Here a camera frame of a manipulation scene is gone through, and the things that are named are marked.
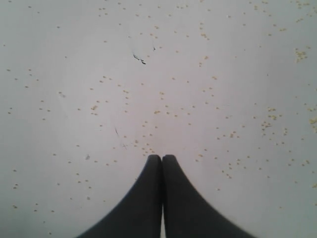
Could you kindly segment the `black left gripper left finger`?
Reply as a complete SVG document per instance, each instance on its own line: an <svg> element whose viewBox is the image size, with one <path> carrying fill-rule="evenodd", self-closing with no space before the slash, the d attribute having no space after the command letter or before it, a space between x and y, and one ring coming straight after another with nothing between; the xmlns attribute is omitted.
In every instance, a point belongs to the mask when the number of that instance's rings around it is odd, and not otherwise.
<svg viewBox="0 0 317 238"><path fill-rule="evenodd" d="M80 238L159 238L162 217L162 162L150 155L124 198Z"/></svg>

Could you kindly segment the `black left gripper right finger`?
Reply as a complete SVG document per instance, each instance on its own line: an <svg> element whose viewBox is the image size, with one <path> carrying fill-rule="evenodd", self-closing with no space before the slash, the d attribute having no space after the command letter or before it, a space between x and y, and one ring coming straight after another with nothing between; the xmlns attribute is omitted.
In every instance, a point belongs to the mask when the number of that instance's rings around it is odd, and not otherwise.
<svg viewBox="0 0 317 238"><path fill-rule="evenodd" d="M162 159L167 238L252 238L215 210L194 188L174 155Z"/></svg>

